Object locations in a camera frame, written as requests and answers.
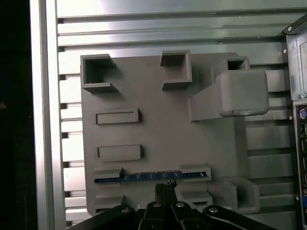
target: blue pcb strip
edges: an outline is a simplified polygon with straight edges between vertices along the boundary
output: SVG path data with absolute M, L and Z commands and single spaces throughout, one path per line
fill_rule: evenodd
M 95 183 L 124 183 L 138 181 L 157 181 L 157 180 L 177 180 L 207 177 L 205 172 L 182 173 L 181 171 L 165 171 L 165 172 L 139 172 L 131 174 L 122 174 L 119 178 L 102 178 L 94 179 Z

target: dark background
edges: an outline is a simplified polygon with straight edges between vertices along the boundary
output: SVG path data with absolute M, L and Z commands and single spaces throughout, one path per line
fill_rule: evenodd
M 37 229 L 29 0 L 0 1 L 1 229 Z M 0 91 L 3 81 L 0 80 Z

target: metal wall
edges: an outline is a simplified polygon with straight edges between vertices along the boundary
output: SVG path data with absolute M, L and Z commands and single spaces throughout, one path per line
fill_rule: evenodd
M 57 203 L 61 196 L 58 198 L 56 192 L 62 186 L 66 220 L 76 223 L 89 217 L 83 167 L 80 55 L 109 53 L 111 57 L 126 57 L 189 49 L 191 53 L 235 52 L 248 56 L 251 68 L 266 70 L 270 110 L 265 115 L 246 118 L 250 178 L 260 184 L 261 195 L 261 213 L 249 216 L 278 229 L 295 229 L 291 164 L 295 143 L 288 110 L 291 99 L 287 50 L 281 31 L 307 11 L 305 0 L 46 3 L 50 10 L 47 34 L 53 193 L 54 208 L 59 209 L 55 220 L 61 218 L 63 206 Z M 60 172 L 62 160 L 64 169 Z

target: vertical metal post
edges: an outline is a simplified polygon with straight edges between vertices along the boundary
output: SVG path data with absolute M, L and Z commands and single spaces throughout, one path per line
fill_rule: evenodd
M 30 0 L 30 12 L 38 229 L 54 230 L 45 0 Z
M 48 83 L 49 112 L 51 133 L 52 183 L 54 202 L 54 225 L 57 230 L 66 229 L 63 157 L 61 137 L 61 117 L 59 99 L 59 65 L 58 65 L 58 20 L 57 1 L 46 1 L 47 18 L 47 53 L 48 53 Z

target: bolt head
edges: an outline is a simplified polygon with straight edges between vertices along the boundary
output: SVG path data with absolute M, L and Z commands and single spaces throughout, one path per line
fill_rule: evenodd
M 122 212 L 122 213 L 127 213 L 127 212 L 129 212 L 129 208 L 124 208 L 124 209 L 122 209 L 120 212 Z
M 161 207 L 161 205 L 159 203 L 155 203 L 153 204 L 153 207 Z
M 211 212 L 211 213 L 217 213 L 218 210 L 217 210 L 216 208 L 214 208 L 214 207 L 211 207 L 211 208 L 209 209 L 209 212 Z
M 179 202 L 179 203 L 176 204 L 176 206 L 177 206 L 177 207 L 184 207 L 184 203 Z

